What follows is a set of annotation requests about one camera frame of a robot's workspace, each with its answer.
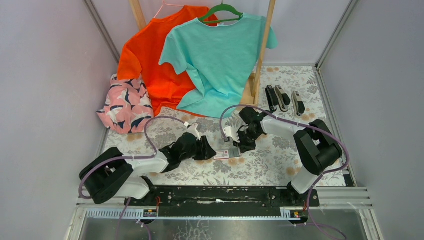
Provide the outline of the beige and black stapler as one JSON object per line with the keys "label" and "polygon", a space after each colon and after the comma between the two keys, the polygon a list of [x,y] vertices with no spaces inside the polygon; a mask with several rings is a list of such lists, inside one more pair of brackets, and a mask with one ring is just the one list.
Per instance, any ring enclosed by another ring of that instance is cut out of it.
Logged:
{"label": "beige and black stapler", "polygon": [[289,95],[284,91],[280,85],[274,87],[275,94],[278,99],[278,106],[282,112],[287,112],[291,104]]}

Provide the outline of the red staple box sleeve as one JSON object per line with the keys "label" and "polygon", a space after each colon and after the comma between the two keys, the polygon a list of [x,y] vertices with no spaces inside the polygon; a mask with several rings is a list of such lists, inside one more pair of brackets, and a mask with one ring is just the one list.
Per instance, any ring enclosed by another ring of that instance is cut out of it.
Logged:
{"label": "red staple box sleeve", "polygon": [[216,152],[216,155],[214,156],[214,160],[227,160],[230,158],[230,151],[229,150],[219,150]]}

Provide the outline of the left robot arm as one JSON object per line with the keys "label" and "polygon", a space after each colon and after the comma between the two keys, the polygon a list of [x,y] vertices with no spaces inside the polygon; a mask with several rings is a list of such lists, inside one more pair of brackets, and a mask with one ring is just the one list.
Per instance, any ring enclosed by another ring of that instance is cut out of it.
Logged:
{"label": "left robot arm", "polygon": [[154,202],[155,192],[145,174],[167,173],[185,160],[205,161],[216,154],[206,136],[188,132],[156,153],[125,156],[117,147],[111,147],[79,173],[78,193],[96,205],[114,197],[127,197],[148,206]]}

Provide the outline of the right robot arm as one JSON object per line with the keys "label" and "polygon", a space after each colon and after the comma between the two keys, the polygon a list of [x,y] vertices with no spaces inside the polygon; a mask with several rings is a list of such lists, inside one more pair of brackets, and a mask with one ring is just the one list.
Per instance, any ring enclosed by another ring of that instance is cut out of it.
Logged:
{"label": "right robot arm", "polygon": [[331,137],[329,128],[320,119],[308,125],[291,124],[267,112],[259,113],[252,107],[243,108],[239,116],[245,125],[237,130],[233,145],[241,153],[255,150],[256,140],[262,135],[274,135],[295,144],[302,168],[287,186],[286,198],[293,206],[301,205],[307,199],[306,192],[319,176],[342,157],[340,144]]}

